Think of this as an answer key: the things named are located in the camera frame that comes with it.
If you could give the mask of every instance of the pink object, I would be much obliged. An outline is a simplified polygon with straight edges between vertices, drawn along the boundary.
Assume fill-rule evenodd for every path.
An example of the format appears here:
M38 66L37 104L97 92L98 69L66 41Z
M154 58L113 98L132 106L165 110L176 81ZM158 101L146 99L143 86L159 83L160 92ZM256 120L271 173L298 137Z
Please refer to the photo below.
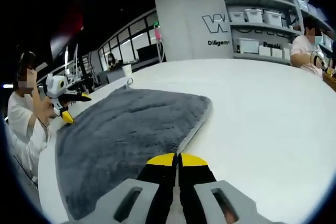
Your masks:
M160 35L158 29L155 29L155 37L156 37L156 39L161 39L161 35Z

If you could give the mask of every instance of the yellow robot part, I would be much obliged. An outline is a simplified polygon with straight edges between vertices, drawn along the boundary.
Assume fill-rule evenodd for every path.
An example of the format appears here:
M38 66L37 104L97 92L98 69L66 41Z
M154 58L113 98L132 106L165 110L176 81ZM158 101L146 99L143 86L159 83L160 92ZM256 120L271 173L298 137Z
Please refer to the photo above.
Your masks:
M183 167L185 166L203 166L208 165L203 159L200 157L188 154L188 153L181 153L182 157L182 164Z
M87 98L91 98L91 97L89 97L87 94L85 94L85 93L82 93L82 97L87 97Z
M150 159L148 165L162 165L162 166L172 166L175 153L168 153L153 157Z
M72 123L72 124L75 123L69 111L62 112L61 116L66 123Z

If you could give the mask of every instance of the white tabletop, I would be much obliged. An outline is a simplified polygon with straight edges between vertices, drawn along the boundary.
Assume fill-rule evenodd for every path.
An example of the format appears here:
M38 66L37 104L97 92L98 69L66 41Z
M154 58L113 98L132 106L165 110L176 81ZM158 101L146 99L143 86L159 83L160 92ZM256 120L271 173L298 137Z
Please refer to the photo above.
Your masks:
M217 180L252 198L271 221L303 223L336 174L333 114L336 93L318 77L275 63L190 60L161 63L133 74L133 88L209 97L213 111L185 152L205 159ZM125 78L70 107L73 116L121 87ZM58 129L57 118L51 127ZM41 153L39 196L54 223L68 220L55 172L55 138Z

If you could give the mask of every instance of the gray towel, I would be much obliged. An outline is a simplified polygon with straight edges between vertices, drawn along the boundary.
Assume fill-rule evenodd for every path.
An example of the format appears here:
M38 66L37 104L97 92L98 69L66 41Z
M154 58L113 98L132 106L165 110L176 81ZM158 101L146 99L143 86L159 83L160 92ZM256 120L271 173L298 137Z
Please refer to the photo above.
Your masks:
M201 127L209 98L122 87L59 130L57 177L63 201L75 220L146 162L181 151Z

